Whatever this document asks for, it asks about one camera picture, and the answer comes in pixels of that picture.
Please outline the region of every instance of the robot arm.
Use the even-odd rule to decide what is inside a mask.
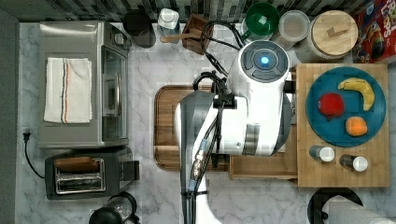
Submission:
[[[220,95],[195,91],[180,101],[175,130],[184,223],[220,223],[207,203],[205,186],[215,141],[217,153],[252,156],[271,156],[286,142],[290,104],[283,87],[288,72],[289,58],[281,47],[270,41],[251,42],[240,50],[227,79],[226,86],[235,95],[233,108],[223,109],[230,103],[223,101],[225,91]]]

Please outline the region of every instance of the striped towel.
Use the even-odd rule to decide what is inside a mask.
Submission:
[[[48,58],[44,120],[89,123],[92,63],[88,59]]]

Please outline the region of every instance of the wooden tray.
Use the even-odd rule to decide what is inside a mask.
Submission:
[[[210,86],[200,87],[201,91],[210,91]],[[160,88],[155,96],[154,109],[154,158],[164,170],[179,171],[177,140],[174,132],[174,116],[178,102],[192,93],[192,86],[169,85]],[[220,159],[217,168],[211,162],[208,171],[228,171],[228,163]]]
[[[305,99],[313,82],[332,68],[350,66],[359,68],[381,86],[387,101],[387,115],[379,132],[365,144],[357,147],[336,147],[322,140],[309,125],[305,114]],[[297,165],[299,187],[389,187],[389,100],[388,68],[386,64],[330,64],[307,63],[297,65]],[[334,161],[321,164],[309,156],[313,145],[330,146],[335,150]],[[369,167],[365,172],[350,172],[338,162],[343,154],[365,157]]]

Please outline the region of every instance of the blue plate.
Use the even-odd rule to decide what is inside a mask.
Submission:
[[[350,77],[365,79],[375,93],[375,101],[369,111],[363,110],[363,96],[358,91],[338,90],[339,83]],[[327,120],[318,111],[318,100],[325,93],[334,92],[343,97],[345,112],[341,117]],[[378,82],[360,69],[338,67],[324,73],[315,80],[306,96],[306,116],[312,129],[326,142],[339,147],[355,147],[369,141],[381,128],[386,114],[387,103]],[[351,136],[347,133],[346,122],[350,117],[363,118],[368,127],[367,134]]]

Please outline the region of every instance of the kitchen counter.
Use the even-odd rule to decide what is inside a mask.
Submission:
[[[159,41],[151,49],[133,47],[129,58],[129,147],[140,160],[141,176],[128,192],[136,197],[136,214],[141,223],[181,223],[179,172],[159,168],[153,155],[154,96],[167,84],[190,84],[194,77],[213,67],[205,56],[178,44]],[[232,40],[228,31],[217,30],[215,37]],[[49,201],[44,181],[30,170],[23,156],[22,133],[30,128],[29,152],[40,174],[44,159],[59,150],[37,149],[38,127],[38,23],[21,23],[20,87],[17,143],[16,223],[88,223],[90,212],[108,198],[79,201]],[[234,49],[211,44],[210,52],[231,66]],[[391,187],[354,189],[364,205],[387,217],[396,217],[396,66],[389,67],[389,139]],[[308,223],[306,207],[316,189],[296,188],[286,180],[236,179],[228,173],[207,174],[209,203],[224,223]]]

